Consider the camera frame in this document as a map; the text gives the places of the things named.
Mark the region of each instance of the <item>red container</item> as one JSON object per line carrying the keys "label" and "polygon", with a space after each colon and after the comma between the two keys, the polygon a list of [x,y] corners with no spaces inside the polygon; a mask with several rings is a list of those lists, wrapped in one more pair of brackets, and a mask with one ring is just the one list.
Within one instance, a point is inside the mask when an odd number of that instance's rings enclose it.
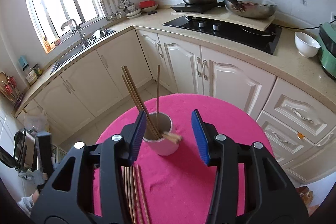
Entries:
{"label": "red container", "polygon": [[141,1],[140,4],[139,4],[139,6],[140,6],[141,9],[152,7],[154,5],[155,5],[155,1],[154,0]]}

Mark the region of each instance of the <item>blue cap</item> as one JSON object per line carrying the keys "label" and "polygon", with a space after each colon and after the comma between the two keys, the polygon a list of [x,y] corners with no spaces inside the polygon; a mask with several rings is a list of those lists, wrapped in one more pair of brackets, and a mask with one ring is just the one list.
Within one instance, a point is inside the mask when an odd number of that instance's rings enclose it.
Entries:
{"label": "blue cap", "polygon": [[20,56],[19,63],[20,63],[22,68],[24,68],[26,65],[28,65],[28,62],[23,55]]}

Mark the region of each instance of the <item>black cable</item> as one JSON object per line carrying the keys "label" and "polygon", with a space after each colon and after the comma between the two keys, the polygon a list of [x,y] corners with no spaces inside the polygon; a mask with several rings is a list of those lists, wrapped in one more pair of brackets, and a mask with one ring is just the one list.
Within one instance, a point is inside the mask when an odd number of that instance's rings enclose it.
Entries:
{"label": "black cable", "polygon": [[[329,24],[332,24],[336,21],[336,16],[334,16],[334,19],[332,22],[329,22]],[[287,29],[294,29],[294,30],[312,30],[312,29],[318,29],[320,26],[318,27],[312,27],[312,28],[292,28],[292,27],[286,27],[286,26],[281,26],[281,25],[278,25],[278,24],[274,24],[278,27],[283,27],[283,28],[287,28]]]}

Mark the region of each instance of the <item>table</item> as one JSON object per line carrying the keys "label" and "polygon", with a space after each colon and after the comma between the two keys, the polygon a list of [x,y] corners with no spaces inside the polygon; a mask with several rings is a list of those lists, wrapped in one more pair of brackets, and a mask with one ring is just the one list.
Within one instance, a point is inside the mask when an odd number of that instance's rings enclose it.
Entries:
{"label": "table", "polygon": [[[149,112],[156,111],[156,99],[145,102]],[[215,181],[216,167],[207,167],[200,159],[191,126],[191,113],[198,109],[204,122],[212,123],[219,133],[237,143],[251,145],[262,142],[273,154],[260,126],[245,112],[225,101],[196,94],[172,94],[160,97],[160,112],[168,114],[178,134],[183,136],[178,150],[159,156],[142,142],[135,164],[142,179],[152,224],[204,224]],[[135,122],[138,110],[133,107],[122,114],[101,134],[102,143],[119,134],[124,125]],[[244,213],[245,182],[243,165],[239,166],[239,198],[237,215]],[[99,170],[95,170],[94,211],[101,215]]]}

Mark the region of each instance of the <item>countertop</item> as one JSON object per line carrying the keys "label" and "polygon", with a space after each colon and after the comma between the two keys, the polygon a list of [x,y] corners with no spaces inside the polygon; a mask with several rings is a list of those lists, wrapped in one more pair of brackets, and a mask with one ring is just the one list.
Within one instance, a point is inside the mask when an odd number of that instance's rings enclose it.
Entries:
{"label": "countertop", "polygon": [[50,74],[53,65],[47,68],[38,80],[30,87],[23,103],[15,113],[17,117],[24,107],[53,79],[77,62],[89,52],[114,38],[132,30],[139,29],[175,37],[194,44],[211,48],[238,59],[244,60],[256,67],[268,71],[283,80],[305,91],[334,113],[336,113],[336,82],[323,72],[317,57],[305,58],[295,47],[294,32],[283,29],[274,55],[267,54],[252,47],[195,31],[163,26],[162,24],[180,17],[171,15],[171,9],[161,9],[153,15],[144,14],[135,19],[126,19],[110,27],[115,33],[104,37],[98,43],[86,48],[79,55],[63,64],[56,72]]}

